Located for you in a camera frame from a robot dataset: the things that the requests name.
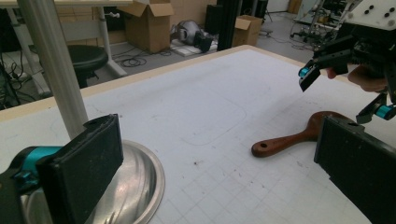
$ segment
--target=white tabletop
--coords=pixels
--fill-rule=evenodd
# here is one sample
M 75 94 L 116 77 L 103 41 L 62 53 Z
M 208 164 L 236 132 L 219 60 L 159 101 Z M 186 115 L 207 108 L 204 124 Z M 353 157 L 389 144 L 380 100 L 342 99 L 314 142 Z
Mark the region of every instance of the white tabletop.
M 133 0 L 54 0 L 58 7 L 112 7 L 123 6 Z M 0 7 L 18 7 L 17 0 L 0 0 Z
M 121 138 L 160 159 L 165 193 L 150 223 L 370 223 L 313 162 L 315 143 L 265 159 L 254 158 L 250 148 L 302 131 L 317 111 L 354 119 L 375 94 L 326 77 L 302 93 L 299 66 L 239 49 L 118 79 L 84 97 L 90 119 L 119 114 Z M 32 111 L 0 122 L 0 172 L 25 147 L 69 141 L 51 104 L 21 107 Z M 366 132 L 396 146 L 395 125 L 374 118 Z

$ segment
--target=stool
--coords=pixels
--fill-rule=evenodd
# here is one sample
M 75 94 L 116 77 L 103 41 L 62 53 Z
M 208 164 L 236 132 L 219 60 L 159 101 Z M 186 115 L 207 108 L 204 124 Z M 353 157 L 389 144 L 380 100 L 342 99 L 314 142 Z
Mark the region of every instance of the stool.
M 70 58 L 76 72 L 79 87 L 88 87 L 87 79 L 95 77 L 94 71 L 105 66 L 108 61 L 103 48 L 87 45 L 68 46 Z

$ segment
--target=wooden spatula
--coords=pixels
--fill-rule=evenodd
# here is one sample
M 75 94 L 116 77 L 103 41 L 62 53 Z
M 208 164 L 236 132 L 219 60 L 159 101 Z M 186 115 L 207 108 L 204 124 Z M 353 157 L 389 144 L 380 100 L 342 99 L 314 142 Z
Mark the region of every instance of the wooden spatula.
M 303 130 L 302 132 L 285 137 L 278 137 L 260 141 L 251 147 L 251 153 L 255 157 L 269 157 L 301 142 L 318 141 L 321 123 L 323 118 L 326 116 L 349 119 L 341 114 L 332 111 L 317 112 L 313 114 L 311 118 L 309 118 L 305 130 Z

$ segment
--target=finger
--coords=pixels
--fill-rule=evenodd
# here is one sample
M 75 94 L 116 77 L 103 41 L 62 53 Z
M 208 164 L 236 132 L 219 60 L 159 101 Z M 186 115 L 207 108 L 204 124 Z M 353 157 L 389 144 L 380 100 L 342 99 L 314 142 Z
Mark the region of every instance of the finger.
M 327 77 L 329 79 L 333 79 L 337 76 L 337 74 L 335 74 L 334 69 L 332 68 L 326 68 L 326 72 L 327 72 Z

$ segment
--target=gray floor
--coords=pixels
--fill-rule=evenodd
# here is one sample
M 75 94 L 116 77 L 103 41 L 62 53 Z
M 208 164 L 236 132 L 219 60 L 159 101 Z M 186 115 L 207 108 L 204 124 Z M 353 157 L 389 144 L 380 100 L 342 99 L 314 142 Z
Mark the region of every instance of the gray floor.
M 271 18 L 266 16 L 265 23 L 262 29 L 265 31 L 270 30 L 271 34 L 261 32 L 256 47 L 260 49 L 266 49 L 273 53 L 291 58 L 293 60 L 306 63 L 312 58 L 311 46 L 303 41 L 303 39 L 297 35 L 290 38 L 290 35 L 299 32 L 303 25 L 295 23 L 293 18 L 294 14 L 286 12 L 271 13 Z M 200 57 L 204 54 L 192 54 L 190 56 L 181 56 L 174 53 L 172 50 L 168 50 L 157 54 L 148 54 L 140 49 L 136 49 L 134 46 L 128 43 L 115 44 L 111 46 L 112 58 L 115 62 L 121 65 L 127 74 L 131 76 L 133 74 L 141 73 L 154 69 L 157 67 L 165 66 L 172 63 L 177 63 L 185 60 L 189 60 L 195 57 Z M 96 71 L 96 77 L 88 79 L 89 86 L 96 85 L 99 83 L 107 82 L 109 80 L 118 78 L 112 76 L 106 69 L 100 69 Z M 37 93 L 36 87 L 33 80 L 25 80 L 19 89 L 19 96 L 23 104 L 33 101 L 33 98 L 39 100 L 43 98 Z

